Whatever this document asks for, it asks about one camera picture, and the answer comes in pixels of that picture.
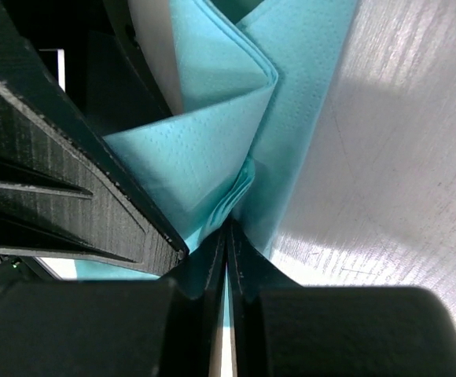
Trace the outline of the blue paper napkin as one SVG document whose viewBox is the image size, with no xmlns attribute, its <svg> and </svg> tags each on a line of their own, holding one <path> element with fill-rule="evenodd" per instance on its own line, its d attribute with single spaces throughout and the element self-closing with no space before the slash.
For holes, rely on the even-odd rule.
<svg viewBox="0 0 456 377">
<path fill-rule="evenodd" d="M 104 139 L 191 251 L 234 216 L 267 252 L 356 8 L 170 2 L 183 112 Z"/>
</svg>

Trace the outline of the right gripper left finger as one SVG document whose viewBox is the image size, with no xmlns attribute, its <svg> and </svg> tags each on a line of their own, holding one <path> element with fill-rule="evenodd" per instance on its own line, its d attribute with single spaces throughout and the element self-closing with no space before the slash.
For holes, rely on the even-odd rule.
<svg viewBox="0 0 456 377">
<path fill-rule="evenodd" d="M 0 376 L 214 376 L 226 234 L 158 280 L 0 289 Z"/>
</svg>

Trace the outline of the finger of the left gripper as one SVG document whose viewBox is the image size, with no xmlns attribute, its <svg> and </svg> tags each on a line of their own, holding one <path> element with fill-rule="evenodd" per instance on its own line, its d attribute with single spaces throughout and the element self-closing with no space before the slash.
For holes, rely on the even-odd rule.
<svg viewBox="0 0 456 377">
<path fill-rule="evenodd" d="M 86 118 L 91 1 L 0 1 L 0 255 L 163 275 L 186 243 Z"/>
<path fill-rule="evenodd" d="M 86 118 L 102 136 L 172 116 L 138 44 L 127 1 L 91 1 Z"/>
</svg>

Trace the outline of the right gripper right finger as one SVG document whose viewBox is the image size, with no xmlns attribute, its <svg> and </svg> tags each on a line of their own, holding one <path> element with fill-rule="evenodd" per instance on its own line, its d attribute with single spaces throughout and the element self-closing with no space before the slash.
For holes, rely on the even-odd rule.
<svg viewBox="0 0 456 377">
<path fill-rule="evenodd" d="M 227 224 L 240 376 L 456 376 L 456 328 L 420 287 L 304 287 Z"/>
</svg>

